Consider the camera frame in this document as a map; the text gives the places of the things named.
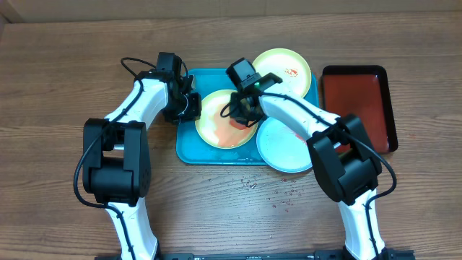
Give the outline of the red wet sponge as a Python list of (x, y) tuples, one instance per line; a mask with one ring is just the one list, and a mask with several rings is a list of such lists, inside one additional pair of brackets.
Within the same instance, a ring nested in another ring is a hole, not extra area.
[(229, 124), (230, 124), (232, 127), (236, 128), (236, 129), (238, 129), (238, 130), (240, 130), (240, 131), (243, 131), (244, 129), (247, 129), (247, 128), (248, 128), (245, 124), (241, 124), (241, 123), (237, 122), (237, 121), (236, 121), (235, 119), (233, 119), (233, 118), (230, 119)]

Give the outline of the yellow plate with ketchup spot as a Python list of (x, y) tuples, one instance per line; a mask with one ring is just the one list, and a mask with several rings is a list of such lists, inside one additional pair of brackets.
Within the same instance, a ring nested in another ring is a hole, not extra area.
[(232, 127), (230, 117), (220, 116), (235, 90), (217, 90), (201, 101), (201, 117), (196, 121), (199, 136), (213, 147), (233, 149), (247, 143), (257, 132), (258, 124), (240, 131)]

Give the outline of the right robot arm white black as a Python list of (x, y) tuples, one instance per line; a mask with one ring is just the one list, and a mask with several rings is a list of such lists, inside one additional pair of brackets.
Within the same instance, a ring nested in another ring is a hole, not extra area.
[(356, 116), (338, 116), (300, 96), (279, 89), (282, 79), (269, 73), (227, 70), (236, 92), (229, 117), (252, 126), (275, 118), (305, 139), (312, 169), (323, 192), (339, 206), (346, 233), (345, 249), (354, 259), (382, 259), (385, 244), (375, 211), (383, 159), (372, 148)]

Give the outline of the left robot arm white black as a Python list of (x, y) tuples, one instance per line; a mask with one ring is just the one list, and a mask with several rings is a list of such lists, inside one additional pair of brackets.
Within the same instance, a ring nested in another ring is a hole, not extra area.
[(112, 113), (84, 125), (74, 188), (83, 186), (95, 197), (92, 207), (109, 214), (121, 245), (118, 259), (160, 258), (146, 206), (152, 173), (147, 132), (158, 114), (172, 124), (199, 118), (201, 97), (195, 83), (190, 74), (143, 71)]

